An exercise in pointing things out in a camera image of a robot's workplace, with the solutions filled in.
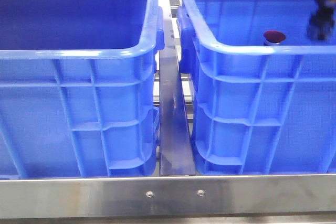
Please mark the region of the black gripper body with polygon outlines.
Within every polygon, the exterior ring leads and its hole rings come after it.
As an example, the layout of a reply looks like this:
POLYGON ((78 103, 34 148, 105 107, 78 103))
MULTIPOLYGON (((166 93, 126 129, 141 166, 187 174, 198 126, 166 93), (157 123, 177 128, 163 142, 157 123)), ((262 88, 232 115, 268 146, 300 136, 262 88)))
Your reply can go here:
POLYGON ((314 0, 318 8, 311 14, 307 27, 310 40, 327 40, 335 28, 335 0, 314 0))

